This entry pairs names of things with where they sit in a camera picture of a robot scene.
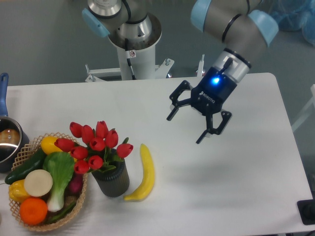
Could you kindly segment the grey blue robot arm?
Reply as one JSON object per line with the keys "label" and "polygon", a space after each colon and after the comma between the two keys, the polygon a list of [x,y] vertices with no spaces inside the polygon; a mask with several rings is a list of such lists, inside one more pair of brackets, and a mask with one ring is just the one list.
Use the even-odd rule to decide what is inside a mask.
{"label": "grey blue robot arm", "polygon": [[[189,105],[206,118],[203,137],[222,133],[232,116],[222,109],[224,102],[279,30],[270,15],[256,9],[258,5],[257,0],[198,0],[194,4],[191,23],[225,48],[197,86],[183,81],[171,93],[167,120]],[[82,17],[91,31],[108,37],[116,47],[123,80],[162,77],[155,59],[161,24],[143,0],[90,0]]]}

